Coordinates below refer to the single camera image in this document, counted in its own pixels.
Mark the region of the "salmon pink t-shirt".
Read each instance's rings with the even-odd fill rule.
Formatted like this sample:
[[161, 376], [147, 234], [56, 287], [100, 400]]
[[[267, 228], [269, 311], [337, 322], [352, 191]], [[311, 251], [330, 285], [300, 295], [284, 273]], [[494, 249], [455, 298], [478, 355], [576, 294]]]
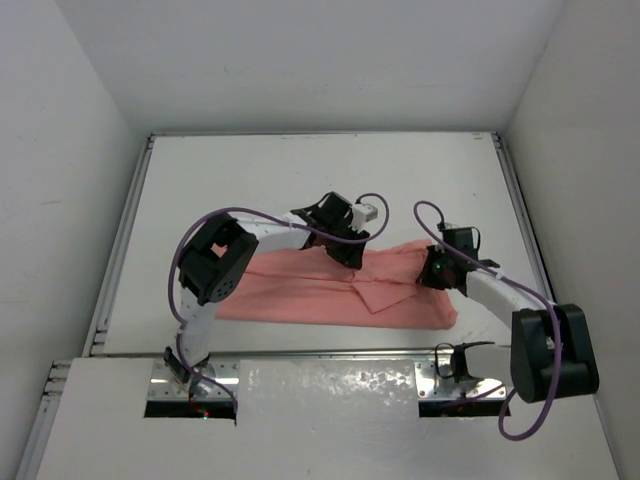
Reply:
[[446, 330], [458, 313], [444, 291], [416, 283], [427, 240], [367, 249], [349, 269], [325, 250], [278, 250], [253, 257], [217, 316], [224, 320]]

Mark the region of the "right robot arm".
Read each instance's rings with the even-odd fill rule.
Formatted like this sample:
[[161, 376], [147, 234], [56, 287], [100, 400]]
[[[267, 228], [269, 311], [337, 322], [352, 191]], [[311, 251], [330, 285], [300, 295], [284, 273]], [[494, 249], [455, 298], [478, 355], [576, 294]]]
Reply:
[[547, 398], [554, 378], [556, 398], [596, 393], [599, 372], [583, 310], [575, 304], [555, 304], [500, 276], [496, 262], [478, 258], [473, 227], [442, 222], [438, 230], [441, 238], [427, 247], [416, 283], [456, 290], [509, 327], [508, 352], [494, 355], [498, 376], [529, 404]]

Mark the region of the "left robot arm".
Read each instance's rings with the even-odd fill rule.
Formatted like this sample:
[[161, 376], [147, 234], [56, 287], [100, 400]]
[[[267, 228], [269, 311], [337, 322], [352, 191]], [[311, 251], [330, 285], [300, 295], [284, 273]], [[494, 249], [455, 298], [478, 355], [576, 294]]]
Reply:
[[377, 217], [375, 206], [335, 192], [280, 216], [245, 207], [205, 215], [187, 230], [172, 259], [168, 300], [180, 327], [165, 348], [165, 365], [184, 385], [201, 375], [219, 304], [238, 288], [254, 255], [321, 250], [340, 267], [359, 270], [371, 237], [365, 226]]

